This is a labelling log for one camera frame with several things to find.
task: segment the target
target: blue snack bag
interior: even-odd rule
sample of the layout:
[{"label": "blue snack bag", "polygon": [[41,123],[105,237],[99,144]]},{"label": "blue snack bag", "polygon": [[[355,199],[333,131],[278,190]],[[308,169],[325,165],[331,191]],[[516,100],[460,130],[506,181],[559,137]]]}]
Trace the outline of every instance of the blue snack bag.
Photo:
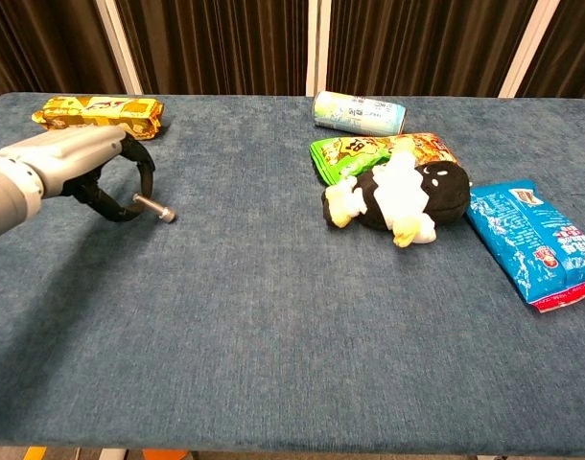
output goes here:
[{"label": "blue snack bag", "polygon": [[532,181],[472,187],[467,216],[538,311],[585,297],[585,235],[537,195]]}]

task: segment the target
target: black plush toy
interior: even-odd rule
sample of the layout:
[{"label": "black plush toy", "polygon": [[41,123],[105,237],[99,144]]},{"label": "black plush toy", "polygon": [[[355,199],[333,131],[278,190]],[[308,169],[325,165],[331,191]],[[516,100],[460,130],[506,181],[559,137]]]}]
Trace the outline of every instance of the black plush toy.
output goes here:
[{"label": "black plush toy", "polygon": [[413,152],[413,142],[401,139],[388,163],[327,187],[322,194],[327,223],[343,228],[356,218],[367,227],[392,231],[399,247],[433,242],[436,225],[465,214],[469,177],[451,161],[416,167]]}]

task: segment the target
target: bolt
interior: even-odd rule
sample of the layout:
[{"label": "bolt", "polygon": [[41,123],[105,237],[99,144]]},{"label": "bolt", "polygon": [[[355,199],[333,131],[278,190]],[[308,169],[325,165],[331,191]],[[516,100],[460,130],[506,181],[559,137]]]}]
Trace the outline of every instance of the bolt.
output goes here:
[{"label": "bolt", "polygon": [[172,208],[168,208],[166,206],[161,206],[157,202],[155,202],[149,198],[145,198],[142,195],[135,194],[132,196],[132,200],[135,203],[141,203],[141,204],[145,205],[147,208],[152,209],[155,213],[158,214],[158,217],[161,220],[164,220],[167,223],[173,222],[176,218],[176,211],[174,211]]}]

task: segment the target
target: green snack bag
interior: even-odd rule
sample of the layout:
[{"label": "green snack bag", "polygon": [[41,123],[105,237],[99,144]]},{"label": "green snack bag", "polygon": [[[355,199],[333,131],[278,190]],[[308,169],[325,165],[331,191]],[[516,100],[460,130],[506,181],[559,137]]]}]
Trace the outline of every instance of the green snack bag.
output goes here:
[{"label": "green snack bag", "polygon": [[388,138],[338,137],[315,141],[310,153],[316,169],[327,185],[337,184],[349,175],[359,175],[390,158]]},{"label": "green snack bag", "polygon": [[349,175],[359,175],[385,163],[396,139],[410,137],[414,141],[417,164],[430,161],[452,161],[455,156],[433,133],[399,134],[387,137],[336,137],[314,141],[310,154],[316,170],[327,185],[335,185]]}]

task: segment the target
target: light blue can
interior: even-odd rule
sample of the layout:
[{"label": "light blue can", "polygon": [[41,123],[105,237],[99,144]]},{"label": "light blue can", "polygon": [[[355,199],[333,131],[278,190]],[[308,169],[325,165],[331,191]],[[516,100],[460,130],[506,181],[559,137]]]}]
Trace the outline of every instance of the light blue can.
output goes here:
[{"label": "light blue can", "polygon": [[314,98],[314,123],[366,136],[401,134],[406,120],[406,108],[347,94],[320,91]]}]

